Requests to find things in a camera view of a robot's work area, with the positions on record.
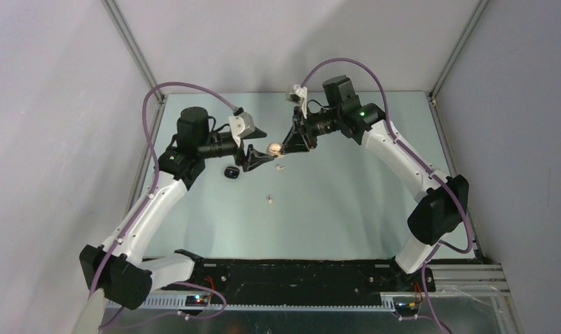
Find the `black glossy earbud charging case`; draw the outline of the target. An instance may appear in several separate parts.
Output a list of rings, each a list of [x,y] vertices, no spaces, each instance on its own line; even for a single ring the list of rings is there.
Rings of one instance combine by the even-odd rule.
[[[236,166],[226,166],[224,172],[223,172],[223,176],[231,179],[231,180],[236,180],[239,176],[240,176],[240,169]]]

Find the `beige square earbud case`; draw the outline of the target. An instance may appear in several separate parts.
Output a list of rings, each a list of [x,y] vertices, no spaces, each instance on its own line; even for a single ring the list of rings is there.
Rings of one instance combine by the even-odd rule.
[[[267,154],[275,158],[281,158],[283,157],[282,149],[283,145],[281,143],[270,143],[267,147]]]

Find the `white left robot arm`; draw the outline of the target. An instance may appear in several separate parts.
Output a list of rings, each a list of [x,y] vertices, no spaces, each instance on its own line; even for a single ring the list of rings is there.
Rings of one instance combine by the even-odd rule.
[[[129,310],[137,309],[150,292],[181,282],[198,289],[205,270],[181,251],[145,261],[143,256],[158,227],[179,200],[188,194],[205,169],[208,159],[232,157],[244,172],[265,164],[273,157],[244,141],[267,137],[255,126],[253,117],[237,109],[228,119],[229,130],[219,132],[206,109],[185,108],[177,119],[177,131],[160,156],[153,156],[152,183],[120,225],[99,245],[87,245],[79,260],[90,294],[100,289],[104,297]]]

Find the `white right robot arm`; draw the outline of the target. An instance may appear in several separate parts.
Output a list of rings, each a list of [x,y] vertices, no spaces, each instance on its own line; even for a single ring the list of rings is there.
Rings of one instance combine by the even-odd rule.
[[[309,152],[317,147],[319,136],[341,132],[377,155],[399,177],[417,205],[407,219],[411,235],[395,256],[397,267],[391,270],[390,281],[394,288],[407,291],[418,282],[417,270],[442,239],[466,222],[468,180],[429,164],[387,119],[385,109],[361,104],[349,77],[334,77],[322,86],[327,103],[317,113],[308,108],[305,86],[288,89],[286,99],[296,106],[280,153]]]

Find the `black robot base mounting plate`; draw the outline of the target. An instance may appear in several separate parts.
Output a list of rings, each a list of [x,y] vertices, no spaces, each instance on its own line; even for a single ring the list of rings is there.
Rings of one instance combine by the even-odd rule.
[[[392,260],[206,259],[188,281],[220,292],[227,302],[368,305],[383,293],[436,290],[431,269],[407,274]]]

